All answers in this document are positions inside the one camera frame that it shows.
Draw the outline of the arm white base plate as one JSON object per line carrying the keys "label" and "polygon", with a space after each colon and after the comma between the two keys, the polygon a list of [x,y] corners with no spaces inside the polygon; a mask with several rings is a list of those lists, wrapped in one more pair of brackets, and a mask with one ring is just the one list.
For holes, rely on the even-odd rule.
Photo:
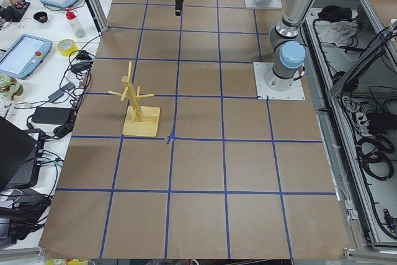
{"label": "arm white base plate", "polygon": [[305,93],[298,71],[290,79],[280,79],[273,72],[273,63],[253,63],[257,98],[262,100],[304,101]]}
{"label": "arm white base plate", "polygon": [[281,10],[281,0],[244,0],[245,8],[264,9],[264,10]]}

